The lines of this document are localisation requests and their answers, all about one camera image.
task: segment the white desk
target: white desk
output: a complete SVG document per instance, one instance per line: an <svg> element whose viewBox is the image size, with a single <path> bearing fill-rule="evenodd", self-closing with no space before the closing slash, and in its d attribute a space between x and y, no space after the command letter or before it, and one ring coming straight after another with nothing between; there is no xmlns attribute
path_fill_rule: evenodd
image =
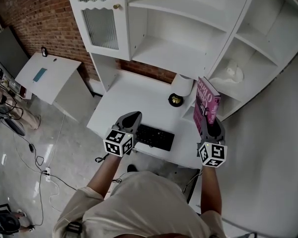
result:
<svg viewBox="0 0 298 238"><path fill-rule="evenodd" d="M201 138L193 122L180 118L184 107L174 108L169 104L170 94L169 84L120 70L87 127L104 138L120 116L140 111L143 124L174 133L175 137L170 152L142 143L137 143L135 150L184 167L200 169L202 163L197 157L197 143Z"/></svg>
<svg viewBox="0 0 298 238"><path fill-rule="evenodd" d="M80 121L91 108L92 95L80 77L79 61L35 53L16 77L16 81L41 100L53 104L65 115ZM47 69L38 82L33 79Z"/></svg>

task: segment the tiled floor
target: tiled floor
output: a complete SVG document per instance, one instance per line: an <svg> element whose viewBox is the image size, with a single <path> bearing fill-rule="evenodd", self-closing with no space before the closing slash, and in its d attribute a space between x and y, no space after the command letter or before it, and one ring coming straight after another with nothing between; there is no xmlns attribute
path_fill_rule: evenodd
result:
<svg viewBox="0 0 298 238"><path fill-rule="evenodd" d="M95 107L99 100L100 98L96 96ZM58 176L69 185L75 188L85 186L100 166L94 159L105 155L102 139L86 128L91 114L86 114L84 121L77 123L68 117L64 118L54 106L37 98L32 100L30 110L34 114L40 114L42 118L39 129L28 130L25 137L35 145L37 154L44 157L41 169L49 165L52 175ZM62 130L55 148L63 118ZM27 168L18 157L18 153L29 167L38 171L34 165L34 154L30 152L28 144L0 123L0 204L9 203L12 210L23 209L34 224L40 224L42 221L40 173ZM146 154L132 153L123 158L116 177L125 173L130 163L135 164L140 171L150 170L167 177L181 188L196 172ZM59 185L60 195L52 197L51 203L62 211L74 191L56 178L52 178L52 181ZM57 186L52 182L46 182L42 176L43 225L36 227L33 233L16 234L15 237L51 237L53 226L60 213L51 207L49 199L51 195L57 193Z"/></svg>

